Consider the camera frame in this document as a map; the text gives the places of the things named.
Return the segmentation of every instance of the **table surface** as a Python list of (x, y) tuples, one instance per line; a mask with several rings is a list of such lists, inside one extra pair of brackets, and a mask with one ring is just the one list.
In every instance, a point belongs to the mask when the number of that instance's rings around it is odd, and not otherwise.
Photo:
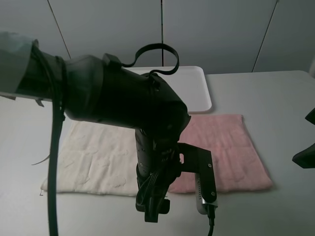
[[(315, 107), (315, 79), (301, 71), (206, 76), (212, 114), (242, 114), (275, 187), (267, 192), (219, 194), (215, 236), (315, 235), (315, 170), (294, 164), (294, 154), (315, 142), (315, 126), (304, 117)], [(46, 193), (51, 106), (0, 98), (0, 234), (48, 235)], [(66, 120), (62, 139), (71, 121)], [(60, 235), (200, 235), (208, 219), (193, 194), (168, 194), (171, 210), (159, 223), (145, 223), (135, 199), (58, 194)]]

